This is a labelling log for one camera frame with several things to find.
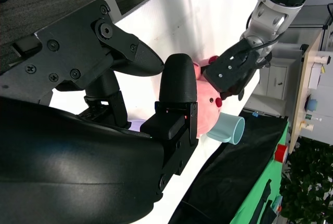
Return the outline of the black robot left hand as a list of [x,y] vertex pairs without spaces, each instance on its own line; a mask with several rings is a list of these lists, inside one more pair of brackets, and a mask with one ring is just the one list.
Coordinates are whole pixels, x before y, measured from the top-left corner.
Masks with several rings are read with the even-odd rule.
[[258,52],[253,51],[248,41],[242,39],[220,56],[210,58],[207,65],[202,65],[201,74],[225,100],[244,93],[256,70],[272,60],[272,53],[260,63],[257,62],[257,56]]

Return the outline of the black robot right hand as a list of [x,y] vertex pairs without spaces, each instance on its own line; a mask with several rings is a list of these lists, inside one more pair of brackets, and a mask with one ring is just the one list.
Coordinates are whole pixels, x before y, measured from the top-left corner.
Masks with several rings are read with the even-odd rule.
[[[191,58],[166,61],[95,0],[38,30],[1,74],[1,223],[131,223],[198,145]],[[130,130],[115,73],[161,76],[155,114]]]

